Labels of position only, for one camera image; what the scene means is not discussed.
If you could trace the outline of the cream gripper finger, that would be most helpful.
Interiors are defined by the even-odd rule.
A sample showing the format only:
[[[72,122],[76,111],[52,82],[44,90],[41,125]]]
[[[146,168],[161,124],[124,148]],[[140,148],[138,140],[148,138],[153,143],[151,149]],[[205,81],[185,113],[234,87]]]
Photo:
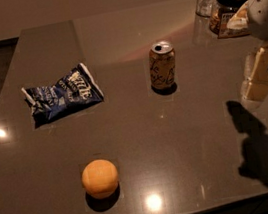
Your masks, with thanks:
[[[244,78],[241,87],[242,98],[248,101],[263,102],[268,95],[268,52],[257,54],[249,79]]]
[[[245,59],[244,65],[244,76],[246,79],[249,79],[255,65],[256,53],[248,53]]]

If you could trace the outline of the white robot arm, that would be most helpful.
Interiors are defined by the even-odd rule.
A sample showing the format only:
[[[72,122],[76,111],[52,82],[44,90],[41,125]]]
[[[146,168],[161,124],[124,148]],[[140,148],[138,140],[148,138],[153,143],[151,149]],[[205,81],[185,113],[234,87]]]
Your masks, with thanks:
[[[247,56],[241,88],[243,100],[263,102],[268,95],[268,0],[247,0],[226,26],[247,29],[263,43]]]

